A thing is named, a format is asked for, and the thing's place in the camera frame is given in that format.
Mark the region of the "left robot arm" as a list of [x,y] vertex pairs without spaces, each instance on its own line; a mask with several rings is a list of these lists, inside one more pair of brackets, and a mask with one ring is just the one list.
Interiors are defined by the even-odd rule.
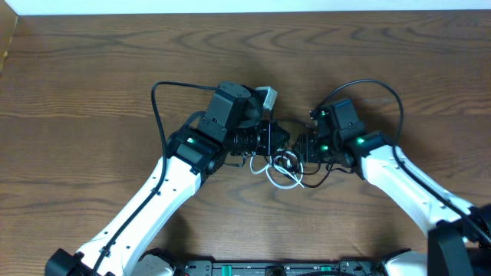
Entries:
[[192,113],[170,136],[149,179],[117,216],[75,254],[58,249],[46,275],[129,275],[172,214],[200,189],[227,156],[271,156],[289,134],[271,113],[277,92],[223,81],[211,87],[207,110]]

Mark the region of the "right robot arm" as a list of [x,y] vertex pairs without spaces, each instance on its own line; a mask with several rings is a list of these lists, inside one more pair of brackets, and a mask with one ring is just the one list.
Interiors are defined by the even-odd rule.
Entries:
[[399,251],[378,265],[381,275],[488,275],[490,207],[478,208],[440,186],[380,131],[369,133],[351,100],[310,112],[316,131],[293,150],[303,163],[344,167],[387,194],[427,237],[427,253]]

